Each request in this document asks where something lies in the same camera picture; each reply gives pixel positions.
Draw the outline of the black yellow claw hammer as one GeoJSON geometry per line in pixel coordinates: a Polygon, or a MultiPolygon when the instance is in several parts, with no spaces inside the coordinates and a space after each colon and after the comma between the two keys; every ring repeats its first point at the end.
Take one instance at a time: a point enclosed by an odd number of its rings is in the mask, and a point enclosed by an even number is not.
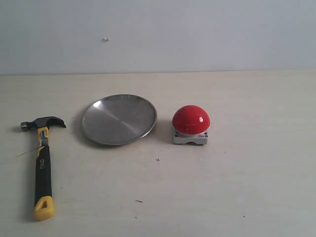
{"type": "Polygon", "coordinates": [[[64,121],[58,117],[41,117],[32,122],[21,123],[21,130],[37,130],[38,147],[35,174],[34,218],[37,221],[49,219],[54,214],[51,183],[51,158],[49,148],[49,128],[65,128],[64,121]]]}

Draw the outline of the red dome push button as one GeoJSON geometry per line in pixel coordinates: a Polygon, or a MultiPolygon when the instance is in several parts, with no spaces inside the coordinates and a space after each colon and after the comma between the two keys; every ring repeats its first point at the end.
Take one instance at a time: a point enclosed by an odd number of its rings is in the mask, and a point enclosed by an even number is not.
{"type": "Polygon", "coordinates": [[[206,145],[208,130],[212,126],[208,113],[196,105],[186,105],[176,111],[172,118],[173,142],[177,145],[193,143],[206,145]]]}

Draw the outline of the round stainless steel plate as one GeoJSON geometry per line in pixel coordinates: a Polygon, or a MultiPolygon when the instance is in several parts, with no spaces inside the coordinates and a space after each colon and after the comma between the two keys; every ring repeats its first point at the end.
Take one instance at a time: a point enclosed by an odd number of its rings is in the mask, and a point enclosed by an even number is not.
{"type": "Polygon", "coordinates": [[[148,135],[157,122],[157,110],[147,99],[132,94],[106,96],[86,108],[83,134],[93,142],[121,146],[148,135]]]}

